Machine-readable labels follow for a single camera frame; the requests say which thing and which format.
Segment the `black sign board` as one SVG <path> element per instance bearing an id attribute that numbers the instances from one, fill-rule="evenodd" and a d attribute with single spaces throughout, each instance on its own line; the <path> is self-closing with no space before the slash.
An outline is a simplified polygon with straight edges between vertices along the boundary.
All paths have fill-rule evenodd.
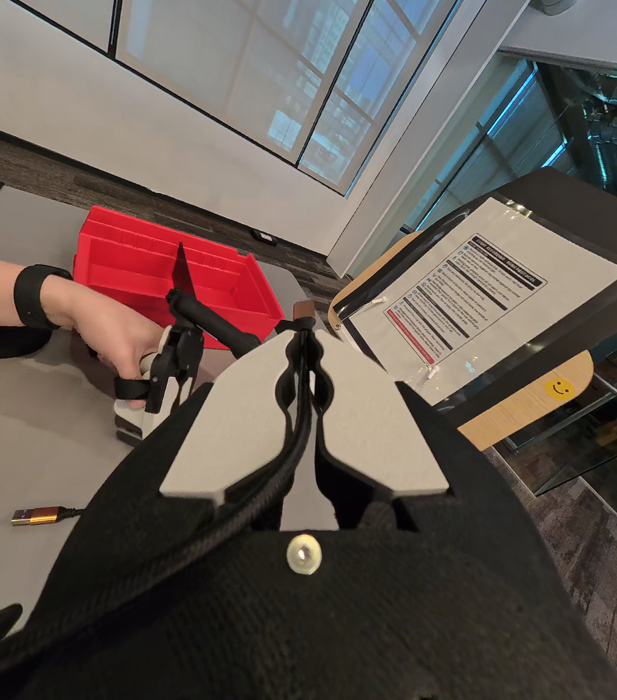
<path id="1" fill-rule="evenodd" d="M 422 231 L 403 238 L 379 258 L 375 271 L 365 270 L 331 302 L 330 324 L 336 327 L 361 304 L 377 298 L 407 268 L 448 241 L 462 223 L 488 198 L 512 202 L 531 211 L 531 219 L 561 237 L 617 263 L 617 197 L 544 167 L 481 195 Z M 439 400 L 435 408 L 459 427 L 495 407 L 543 375 L 556 370 L 582 351 L 605 345 L 617 335 L 617 281 L 578 310 L 557 321 L 475 378 L 453 398 Z"/>

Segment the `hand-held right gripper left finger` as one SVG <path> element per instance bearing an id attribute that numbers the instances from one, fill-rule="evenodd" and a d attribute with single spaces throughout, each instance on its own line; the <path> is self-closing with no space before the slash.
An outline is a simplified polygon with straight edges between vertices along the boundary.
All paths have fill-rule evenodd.
<path id="1" fill-rule="evenodd" d="M 275 460 L 292 433 L 295 370 L 286 330 L 216 379 L 160 486 L 168 497 L 226 503 Z"/>

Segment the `person's left hand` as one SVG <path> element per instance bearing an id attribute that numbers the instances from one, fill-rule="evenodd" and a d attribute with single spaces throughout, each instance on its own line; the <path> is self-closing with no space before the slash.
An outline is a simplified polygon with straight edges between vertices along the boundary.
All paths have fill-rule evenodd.
<path id="1" fill-rule="evenodd" d="M 117 376 L 139 380 L 140 362 L 158 350 L 164 330 L 137 311 L 90 288 L 48 276 L 40 292 L 42 309 L 54 325 L 76 331 Z"/>

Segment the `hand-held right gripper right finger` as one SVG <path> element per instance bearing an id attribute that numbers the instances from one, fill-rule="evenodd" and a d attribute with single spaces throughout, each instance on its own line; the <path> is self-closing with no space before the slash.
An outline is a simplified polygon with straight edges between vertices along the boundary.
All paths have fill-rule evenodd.
<path id="1" fill-rule="evenodd" d="M 389 374 L 325 331 L 314 337 L 315 476 L 322 494 L 329 499 L 444 494 L 447 479 Z"/>

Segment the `white instruction sheet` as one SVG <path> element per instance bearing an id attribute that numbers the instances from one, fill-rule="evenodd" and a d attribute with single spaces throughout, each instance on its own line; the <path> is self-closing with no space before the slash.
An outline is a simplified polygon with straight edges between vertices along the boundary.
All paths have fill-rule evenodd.
<path id="1" fill-rule="evenodd" d="M 617 283 L 617 262 L 506 197 L 446 217 L 337 304 L 337 333 L 431 406 L 451 410 L 552 339 Z"/>

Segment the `window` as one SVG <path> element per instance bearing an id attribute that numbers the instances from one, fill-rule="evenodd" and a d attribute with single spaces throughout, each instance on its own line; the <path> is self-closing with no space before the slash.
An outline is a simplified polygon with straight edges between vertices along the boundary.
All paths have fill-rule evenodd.
<path id="1" fill-rule="evenodd" d="M 342 195 L 459 1 L 122 1 L 117 58 Z"/>

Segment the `wooden board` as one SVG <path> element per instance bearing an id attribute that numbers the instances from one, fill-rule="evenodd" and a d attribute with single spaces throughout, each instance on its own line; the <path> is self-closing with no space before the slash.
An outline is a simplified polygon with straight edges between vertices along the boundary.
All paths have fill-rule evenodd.
<path id="1" fill-rule="evenodd" d="M 339 302 L 374 276 L 391 258 L 412 241 L 425 240 L 426 238 L 427 235 L 424 231 L 406 235 L 341 290 L 329 306 L 328 319 L 331 328 L 338 330 L 340 320 L 337 308 Z M 485 450 L 569 402 L 569 400 L 561 402 L 549 397 L 544 389 L 544 384 L 547 381 L 559 377 L 572 382 L 576 389 L 575 397 L 577 397 L 591 383 L 593 369 L 594 364 L 590 351 L 584 350 L 459 426 L 458 429 L 477 449 Z"/>

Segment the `black wristband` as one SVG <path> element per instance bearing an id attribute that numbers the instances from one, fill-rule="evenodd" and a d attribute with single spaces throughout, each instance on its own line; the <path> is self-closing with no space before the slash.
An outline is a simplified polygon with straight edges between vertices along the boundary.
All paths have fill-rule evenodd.
<path id="1" fill-rule="evenodd" d="M 41 303 L 41 288 L 48 276 L 73 280 L 71 273 L 66 269 L 42 264 L 24 267 L 15 279 L 13 288 L 15 310 L 26 328 L 49 331 L 60 328 L 48 319 Z"/>

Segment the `red plastic bin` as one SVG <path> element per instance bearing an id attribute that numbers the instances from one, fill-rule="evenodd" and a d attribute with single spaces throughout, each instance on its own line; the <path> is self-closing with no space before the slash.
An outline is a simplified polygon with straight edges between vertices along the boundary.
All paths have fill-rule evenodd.
<path id="1" fill-rule="evenodd" d="M 174 321 L 165 297 L 179 244 L 196 296 L 221 317 L 261 341 L 285 319 L 252 255 L 99 206 L 79 233 L 73 278 L 165 328 Z"/>

